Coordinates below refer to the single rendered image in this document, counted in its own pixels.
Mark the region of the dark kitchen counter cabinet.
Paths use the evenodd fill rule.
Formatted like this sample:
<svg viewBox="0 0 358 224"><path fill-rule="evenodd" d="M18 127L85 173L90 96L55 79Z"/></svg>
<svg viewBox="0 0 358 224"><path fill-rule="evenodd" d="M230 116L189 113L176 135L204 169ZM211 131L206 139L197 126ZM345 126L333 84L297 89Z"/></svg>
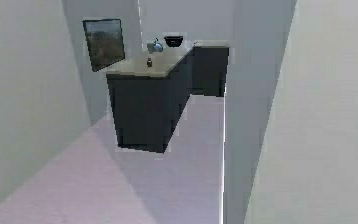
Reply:
<svg viewBox="0 0 358 224"><path fill-rule="evenodd" d="M110 66L105 76L118 146L165 152L192 95L225 94L229 50L226 40L185 41Z"/></svg>

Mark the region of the blue grey kettle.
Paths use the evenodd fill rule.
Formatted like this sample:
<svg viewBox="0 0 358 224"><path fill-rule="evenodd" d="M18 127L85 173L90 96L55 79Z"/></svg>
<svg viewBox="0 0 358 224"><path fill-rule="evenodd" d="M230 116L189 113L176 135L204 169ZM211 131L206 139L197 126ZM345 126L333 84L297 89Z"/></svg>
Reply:
<svg viewBox="0 0 358 224"><path fill-rule="evenodd" d="M147 50L150 54L154 52L162 52L163 46L158 39L155 39L152 43L147 44Z"/></svg>

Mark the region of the black bowl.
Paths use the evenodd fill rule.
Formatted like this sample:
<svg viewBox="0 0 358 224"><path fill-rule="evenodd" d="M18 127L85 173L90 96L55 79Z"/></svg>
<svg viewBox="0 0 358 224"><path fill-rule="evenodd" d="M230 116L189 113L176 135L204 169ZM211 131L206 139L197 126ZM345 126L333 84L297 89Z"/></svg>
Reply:
<svg viewBox="0 0 358 224"><path fill-rule="evenodd" d="M183 36L165 36L164 40L168 47L179 47L183 42Z"/></svg>

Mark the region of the framed dark landscape picture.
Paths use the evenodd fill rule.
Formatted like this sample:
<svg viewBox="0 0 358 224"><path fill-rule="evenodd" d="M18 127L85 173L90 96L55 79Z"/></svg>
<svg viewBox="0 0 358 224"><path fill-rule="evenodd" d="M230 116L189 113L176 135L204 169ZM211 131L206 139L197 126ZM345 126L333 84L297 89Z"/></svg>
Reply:
<svg viewBox="0 0 358 224"><path fill-rule="evenodd" d="M125 58L120 19L91 19L83 20L82 23L93 72Z"/></svg>

